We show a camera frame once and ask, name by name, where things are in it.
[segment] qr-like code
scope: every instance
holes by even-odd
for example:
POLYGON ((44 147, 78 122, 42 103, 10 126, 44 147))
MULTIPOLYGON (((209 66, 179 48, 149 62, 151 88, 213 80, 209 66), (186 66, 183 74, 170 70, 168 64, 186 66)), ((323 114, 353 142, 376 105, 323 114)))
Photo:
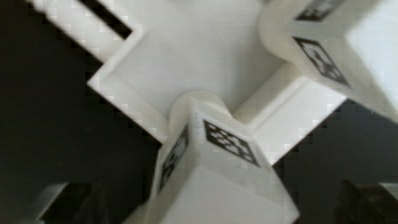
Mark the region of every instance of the qr-like code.
POLYGON ((158 191, 161 190, 167 180, 170 178, 172 171, 177 166, 177 162, 181 160, 184 151, 188 147, 188 127, 183 130, 183 133, 179 135, 163 165, 161 165, 161 177, 159 177, 159 185, 158 185, 158 191))
POLYGON ((305 7, 296 20, 319 22, 335 10, 344 0, 314 0, 305 7))
POLYGON ((296 44, 302 48, 302 51, 307 55, 307 58, 312 62, 312 65, 319 71, 321 76, 326 77, 330 80, 334 80, 339 84, 342 84, 350 87, 342 73, 341 73, 337 66, 332 62, 332 59, 326 55, 323 47, 319 46, 319 43, 316 41, 305 40, 298 37, 293 37, 293 38, 294 38, 296 44))
POLYGON ((206 139, 250 164, 259 166, 246 141, 204 120, 206 139))

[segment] white structure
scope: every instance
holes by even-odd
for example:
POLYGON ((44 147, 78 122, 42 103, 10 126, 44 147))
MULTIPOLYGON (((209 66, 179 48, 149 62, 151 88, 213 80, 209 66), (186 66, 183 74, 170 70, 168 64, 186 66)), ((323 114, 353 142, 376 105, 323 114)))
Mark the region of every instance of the white structure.
POLYGON ((291 224, 298 212, 252 132, 211 93, 179 99, 172 127, 151 199, 124 224, 291 224))
MULTIPOLYGON (((232 200, 243 203, 246 194, 257 203, 254 207, 264 209, 271 195, 261 193, 259 186, 262 190, 273 186, 264 187, 257 171, 270 176, 273 171, 261 158, 270 165, 277 162, 344 101, 344 96, 398 121, 398 78, 392 75, 398 1, 99 0, 133 30, 124 41, 110 29, 97 28, 97 32, 95 26, 88 25, 103 25, 97 17, 88 16, 88 22, 78 23, 78 16, 85 18, 90 15, 78 0, 30 2, 104 62, 88 86, 163 143, 158 166, 167 159, 188 114, 191 119, 199 116, 195 113, 215 119, 216 127, 245 136, 241 138, 255 149, 259 167, 254 169, 246 165, 246 169, 238 169, 246 160, 227 161, 230 153, 225 150, 218 154, 204 152, 218 149, 200 136, 204 124, 190 121, 190 125, 197 126, 190 127, 193 142, 186 145, 181 159, 186 169, 179 165, 174 171, 177 177, 170 176, 161 190, 168 193, 158 194, 152 190, 151 202, 131 219, 142 218, 143 223, 188 223, 186 220, 197 220, 191 221, 195 223, 199 219, 190 212, 197 208, 207 209, 209 215, 200 221, 209 223, 207 218, 218 219, 211 213, 218 202, 206 198, 204 189, 220 186, 229 189, 222 191, 216 188, 225 200, 238 195, 232 200), (193 101, 202 106, 188 106, 197 111, 191 109, 179 114, 174 110, 183 107, 172 105, 186 92, 197 90, 211 92, 220 99, 211 103, 199 94, 193 101), (195 184, 200 178, 206 179, 202 185, 195 184), (184 199, 193 204, 186 205, 186 215, 177 219, 177 206, 184 199), (197 202, 200 199, 207 200, 207 207, 197 202)), ((280 190, 275 195, 280 199, 286 192, 280 190)), ((229 211, 238 211, 232 203, 227 205, 229 211)), ((271 214, 277 215, 268 218, 277 221, 270 223, 280 223, 280 201, 273 201, 271 206, 271 214)), ((296 215, 294 210, 289 212, 287 222, 296 215)), ((241 218, 236 223, 246 222, 254 213, 246 210, 245 215, 236 217, 241 218)), ((255 215, 259 220, 266 219, 262 214, 255 215)), ((216 223, 229 223, 223 217, 216 223)))

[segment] dark object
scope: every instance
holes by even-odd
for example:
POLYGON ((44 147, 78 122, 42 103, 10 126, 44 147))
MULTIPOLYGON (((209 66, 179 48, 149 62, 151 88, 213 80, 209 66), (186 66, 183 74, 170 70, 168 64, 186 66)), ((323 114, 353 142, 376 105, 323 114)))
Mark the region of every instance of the dark object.
POLYGON ((259 167, 246 142, 207 121, 204 121, 204 129, 207 141, 259 167))
POLYGON ((302 39, 300 37, 293 37, 294 42, 302 48, 302 51, 307 55, 307 58, 312 62, 312 65, 318 69, 318 72, 325 78, 328 78, 334 82, 350 87, 348 81, 344 79, 339 68, 332 62, 326 51, 319 45, 319 43, 312 40, 302 39))
POLYGON ((97 183, 46 187, 23 223, 108 224, 104 192, 97 183))
POLYGON ((385 188, 341 182, 335 223, 398 224, 398 201, 385 188))
POLYGON ((294 20, 319 22, 335 10, 344 0, 314 0, 294 20))
POLYGON ((177 137, 177 141, 175 141, 175 144, 174 144, 174 147, 172 147, 172 150, 170 150, 170 153, 168 153, 163 165, 161 165, 161 177, 159 177, 158 191, 161 190, 161 188, 165 186, 165 183, 167 183, 172 171, 175 169, 177 162, 183 157, 186 148, 188 148, 188 126, 184 127, 183 133, 177 137))
POLYGON ((103 20, 104 24, 115 31, 115 33, 120 35, 120 37, 126 39, 127 35, 131 34, 131 29, 127 28, 126 24, 119 20, 119 18, 113 16, 111 12, 101 5, 97 0, 79 0, 83 3, 85 7, 90 9, 92 13, 103 20))

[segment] white surface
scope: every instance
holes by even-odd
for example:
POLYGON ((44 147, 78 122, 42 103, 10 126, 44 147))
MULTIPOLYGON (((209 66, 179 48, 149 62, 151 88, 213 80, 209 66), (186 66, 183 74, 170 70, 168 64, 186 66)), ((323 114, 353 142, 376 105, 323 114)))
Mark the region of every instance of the white surface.
POLYGON ((78 0, 28 0, 47 20, 101 62, 111 57, 122 38, 78 0))
POLYGON ((310 85, 303 87, 307 81, 300 74, 291 68, 286 73, 280 72, 286 68, 278 70, 282 62, 262 49, 255 30, 264 2, 101 2, 127 21, 133 34, 92 77, 90 87, 159 142, 174 128, 168 110, 177 97, 191 90, 211 91, 234 118, 255 132, 273 163, 303 137, 296 130, 310 132, 344 98, 321 87, 307 90, 310 85), (291 98, 300 91, 302 97, 291 98), (294 103, 300 100, 312 103, 310 107, 302 108, 294 103), (310 108, 325 110, 312 113, 310 108), (266 137, 262 130, 275 129, 268 124, 293 131, 275 131, 266 137))
POLYGON ((234 112, 254 132, 273 165, 325 120, 346 97, 312 82, 286 63, 234 112))
POLYGON ((257 151, 250 131, 218 110, 218 106, 213 107, 211 97, 209 101, 199 98, 184 101, 190 104, 190 145, 184 155, 158 193, 161 165, 181 127, 159 149, 151 200, 124 224, 135 224, 135 220, 143 220, 145 224, 293 223, 296 208, 257 151), (259 167, 207 142, 202 119, 248 142, 259 167))
POLYGON ((296 21, 310 2, 275 0, 266 6, 259 25, 266 49, 316 82, 398 121, 398 1, 346 0, 321 22, 296 21), (319 75, 291 36, 319 43, 350 87, 319 75))
MULTIPOLYGON (((145 0, 117 4, 129 12, 136 28, 122 45, 124 53, 99 70, 90 86, 103 93, 104 77, 111 77, 111 83, 122 83, 135 92, 133 98, 147 102, 161 123, 167 123, 177 97, 191 90, 215 92, 234 110, 280 65, 257 38, 255 21, 264 2, 206 0, 174 4, 145 0)), ((143 109, 140 104, 127 106, 127 110, 145 113, 147 107, 143 109)), ((161 141, 167 128, 151 125, 149 116, 131 118, 161 141)))

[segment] dark floor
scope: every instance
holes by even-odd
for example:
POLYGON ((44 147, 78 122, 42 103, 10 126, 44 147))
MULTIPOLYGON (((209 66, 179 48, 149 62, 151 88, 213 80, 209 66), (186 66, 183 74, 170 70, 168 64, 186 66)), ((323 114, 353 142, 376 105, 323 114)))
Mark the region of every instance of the dark floor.
POLYGON ((119 223, 158 145, 85 88, 101 63, 23 0, 0 4, 0 224, 56 182, 101 180, 119 223))
MULTIPOLYGON (((111 221, 145 198, 158 144, 85 87, 101 63, 33 13, 0 4, 0 224, 42 187, 104 184, 111 221)), ((275 168, 302 212, 332 223, 339 181, 398 182, 398 126, 346 102, 275 168)))

